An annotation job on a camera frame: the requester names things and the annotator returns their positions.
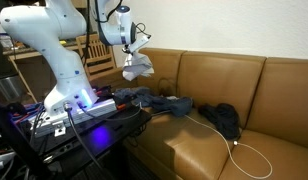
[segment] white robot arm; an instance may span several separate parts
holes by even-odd
[[[109,0],[95,0],[93,13],[98,17],[99,35],[104,44],[125,45],[136,43],[133,51],[144,45],[136,41],[136,27],[130,18],[130,9],[120,6],[117,10],[118,25],[111,25],[105,16]],[[97,101],[86,77],[79,55],[67,50],[59,39],[75,38],[86,33],[84,17],[75,9],[71,0],[46,0],[46,7],[13,6],[4,8],[0,22],[5,31],[40,52],[49,63],[57,84],[44,101],[51,122],[63,117],[63,104],[69,102],[73,110],[83,105],[91,108]]]

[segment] brown leather couch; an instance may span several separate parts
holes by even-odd
[[[197,112],[205,103],[228,103],[240,117],[239,143],[272,165],[267,179],[308,179],[308,60],[144,48],[155,74],[137,86],[157,95],[191,97],[189,117],[155,116],[127,148],[162,180],[253,179],[231,161],[219,134]],[[255,151],[229,143],[244,171],[266,176],[270,166]]]

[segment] white wall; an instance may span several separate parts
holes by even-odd
[[[147,47],[308,59],[308,0],[124,0]],[[119,65],[125,55],[114,52]]]

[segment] white cloth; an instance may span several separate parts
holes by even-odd
[[[123,77],[126,80],[132,81],[139,75],[149,77],[153,73],[152,62],[146,55],[134,52],[126,57],[123,66]]]

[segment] couch backrest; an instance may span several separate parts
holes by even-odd
[[[228,103],[245,126],[265,57],[207,52],[183,54],[178,96],[192,97],[196,107]]]
[[[176,82],[184,50],[143,48],[139,51],[149,57],[155,73],[151,77],[137,78],[138,86],[149,87],[156,95],[176,96]]]
[[[246,128],[308,147],[308,60],[266,60]]]

